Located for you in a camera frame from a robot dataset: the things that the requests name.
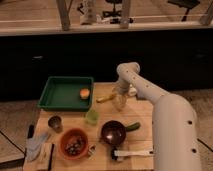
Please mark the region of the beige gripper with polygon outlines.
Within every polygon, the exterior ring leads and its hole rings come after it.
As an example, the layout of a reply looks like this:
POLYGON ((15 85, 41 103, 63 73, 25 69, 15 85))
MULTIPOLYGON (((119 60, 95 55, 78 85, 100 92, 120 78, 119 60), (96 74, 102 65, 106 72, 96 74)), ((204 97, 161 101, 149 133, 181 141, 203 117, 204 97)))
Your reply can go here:
POLYGON ((127 97, 125 94, 120 94, 116 88, 112 90, 114 95, 112 99, 112 104, 118 111, 122 111, 126 105, 127 97))

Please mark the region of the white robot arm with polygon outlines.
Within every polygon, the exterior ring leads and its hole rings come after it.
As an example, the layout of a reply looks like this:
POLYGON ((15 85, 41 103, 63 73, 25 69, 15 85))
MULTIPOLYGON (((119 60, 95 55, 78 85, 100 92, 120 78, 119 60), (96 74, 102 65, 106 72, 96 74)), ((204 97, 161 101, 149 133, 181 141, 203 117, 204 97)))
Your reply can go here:
POLYGON ((202 171, 197 142, 197 115, 182 96, 170 93, 139 75, 137 62, 117 66, 116 90, 125 94, 132 84, 153 105, 154 171, 202 171))

